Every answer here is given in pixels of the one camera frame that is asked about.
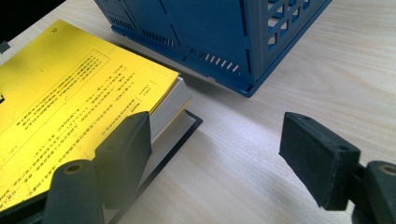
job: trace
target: wooden desk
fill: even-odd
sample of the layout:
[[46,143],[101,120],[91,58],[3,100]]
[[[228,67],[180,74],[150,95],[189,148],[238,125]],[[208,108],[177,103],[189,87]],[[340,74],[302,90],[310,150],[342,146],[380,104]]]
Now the wooden desk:
[[129,223],[350,223],[317,207],[278,155],[285,111],[321,122],[396,163],[396,2],[333,0],[251,98],[113,33],[93,0],[67,0],[13,39],[0,63],[58,19],[171,64],[184,75],[198,131],[137,200]]

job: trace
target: blue plastic crate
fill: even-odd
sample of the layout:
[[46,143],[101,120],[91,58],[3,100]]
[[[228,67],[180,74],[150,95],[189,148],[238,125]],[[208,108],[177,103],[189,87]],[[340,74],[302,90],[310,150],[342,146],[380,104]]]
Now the blue plastic crate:
[[112,29],[250,97],[331,0],[95,0]]

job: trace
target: book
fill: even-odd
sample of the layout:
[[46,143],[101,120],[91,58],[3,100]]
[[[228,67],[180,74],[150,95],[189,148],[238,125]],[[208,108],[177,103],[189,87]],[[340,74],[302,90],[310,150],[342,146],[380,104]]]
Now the book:
[[123,118],[148,111],[143,183],[196,121],[178,72],[65,21],[0,66],[0,92],[0,212],[47,191],[57,167],[92,160]]

